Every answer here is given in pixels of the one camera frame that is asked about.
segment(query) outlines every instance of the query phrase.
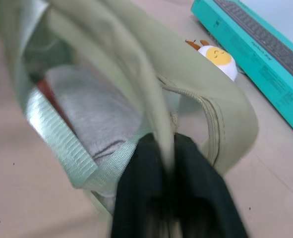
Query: gray cloth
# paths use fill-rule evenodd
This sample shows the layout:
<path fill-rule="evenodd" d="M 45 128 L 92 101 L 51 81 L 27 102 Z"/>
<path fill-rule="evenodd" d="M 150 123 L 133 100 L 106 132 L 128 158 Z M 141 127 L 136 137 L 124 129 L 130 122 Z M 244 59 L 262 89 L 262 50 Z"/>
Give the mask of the gray cloth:
<path fill-rule="evenodd" d="M 139 128 L 141 120 L 120 93 L 74 66 L 49 70 L 47 82 L 75 133 L 99 165 Z"/>

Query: egg plush toy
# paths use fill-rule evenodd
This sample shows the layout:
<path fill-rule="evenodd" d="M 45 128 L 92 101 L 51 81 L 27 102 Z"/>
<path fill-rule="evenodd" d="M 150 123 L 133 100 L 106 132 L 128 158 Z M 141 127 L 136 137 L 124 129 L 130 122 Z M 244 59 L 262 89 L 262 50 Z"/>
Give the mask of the egg plush toy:
<path fill-rule="evenodd" d="M 237 77 L 237 68 L 234 58 L 226 51 L 215 46 L 202 46 L 198 51 L 222 70 L 233 82 Z"/>

